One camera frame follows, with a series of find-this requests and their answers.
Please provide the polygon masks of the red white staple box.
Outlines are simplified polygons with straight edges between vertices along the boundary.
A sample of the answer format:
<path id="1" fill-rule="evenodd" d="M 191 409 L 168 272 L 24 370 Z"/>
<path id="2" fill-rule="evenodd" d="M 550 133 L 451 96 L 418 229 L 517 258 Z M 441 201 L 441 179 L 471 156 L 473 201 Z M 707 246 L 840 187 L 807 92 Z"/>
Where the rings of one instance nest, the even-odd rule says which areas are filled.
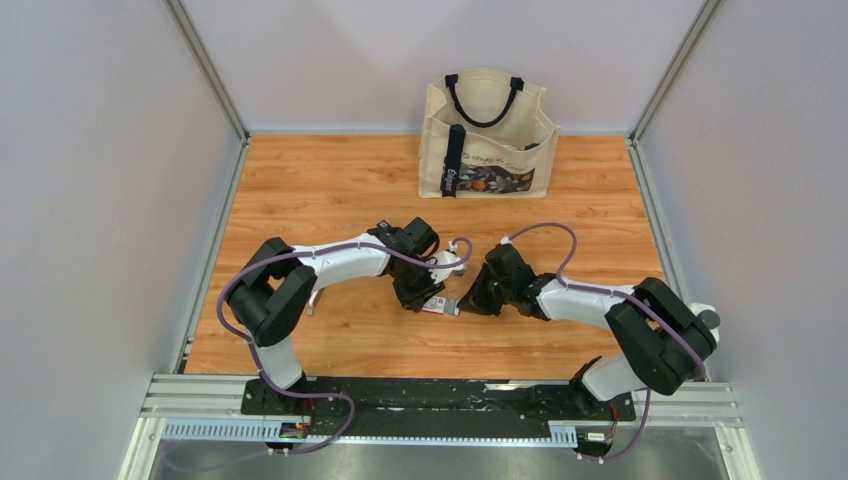
<path id="1" fill-rule="evenodd" d="M 442 296 L 431 297 L 422 306 L 422 311 L 449 316 L 458 316 L 460 313 L 457 300 Z"/>

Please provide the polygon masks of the white stapler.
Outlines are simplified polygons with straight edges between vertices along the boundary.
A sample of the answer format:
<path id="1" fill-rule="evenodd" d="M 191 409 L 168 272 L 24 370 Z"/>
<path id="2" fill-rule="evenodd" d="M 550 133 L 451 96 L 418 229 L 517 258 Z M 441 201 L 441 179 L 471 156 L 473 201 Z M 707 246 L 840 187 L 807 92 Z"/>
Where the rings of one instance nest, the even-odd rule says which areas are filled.
<path id="1" fill-rule="evenodd" d="M 315 314 L 315 310 L 317 308 L 317 305 L 319 303 L 319 300 L 320 300 L 322 294 L 323 294 L 322 289 L 314 290 L 311 293 L 309 300 L 307 302 L 307 305 L 306 305 L 306 315 L 307 316 L 313 316 Z"/>

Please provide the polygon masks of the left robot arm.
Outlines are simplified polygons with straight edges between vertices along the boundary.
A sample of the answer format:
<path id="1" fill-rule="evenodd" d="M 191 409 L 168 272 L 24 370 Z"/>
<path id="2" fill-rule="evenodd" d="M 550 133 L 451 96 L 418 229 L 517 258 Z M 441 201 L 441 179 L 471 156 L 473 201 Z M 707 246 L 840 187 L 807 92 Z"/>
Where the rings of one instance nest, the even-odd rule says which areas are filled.
<path id="1" fill-rule="evenodd" d="M 292 246 L 279 237 L 266 240 L 222 291 L 216 305 L 228 306 L 246 330 L 259 369 L 271 380 L 267 401 L 279 413 L 304 405 L 304 371 L 292 333 L 312 297 L 326 287 L 358 278 L 388 275 L 400 305 L 420 311 L 441 292 L 436 273 L 440 238 L 423 219 L 405 227 L 385 221 L 350 240 L 317 247 Z"/>

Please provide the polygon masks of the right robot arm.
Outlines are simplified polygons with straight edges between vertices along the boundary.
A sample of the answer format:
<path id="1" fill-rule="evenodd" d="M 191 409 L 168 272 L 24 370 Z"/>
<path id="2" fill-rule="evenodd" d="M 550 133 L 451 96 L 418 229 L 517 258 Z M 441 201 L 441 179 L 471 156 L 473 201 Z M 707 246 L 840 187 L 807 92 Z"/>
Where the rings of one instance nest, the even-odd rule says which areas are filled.
<path id="1" fill-rule="evenodd" d="M 484 316 L 497 316 L 506 305 L 526 317 L 578 322 L 613 335 L 619 354 L 587 362 L 572 379 L 572 409 L 586 419 L 598 417 L 620 394 L 674 394 L 704 374 L 704 362 L 719 343 L 716 309 L 685 303 L 658 278 L 611 287 L 537 274 L 509 243 L 486 254 L 458 302 L 461 311 Z"/>

